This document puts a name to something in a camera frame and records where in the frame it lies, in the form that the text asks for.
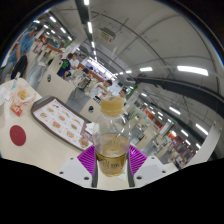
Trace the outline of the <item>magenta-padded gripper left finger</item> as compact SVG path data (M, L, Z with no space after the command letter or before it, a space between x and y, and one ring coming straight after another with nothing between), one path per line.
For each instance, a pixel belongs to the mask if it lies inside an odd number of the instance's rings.
M69 158L59 169L59 177L85 188L96 188L98 168L95 148L90 146L77 157Z

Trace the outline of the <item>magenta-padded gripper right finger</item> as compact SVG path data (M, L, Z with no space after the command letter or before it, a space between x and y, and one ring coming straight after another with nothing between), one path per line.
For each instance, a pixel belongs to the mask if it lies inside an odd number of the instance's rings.
M130 187L139 188L177 172L173 163L163 164L156 156L147 156L134 146L129 147L127 177Z

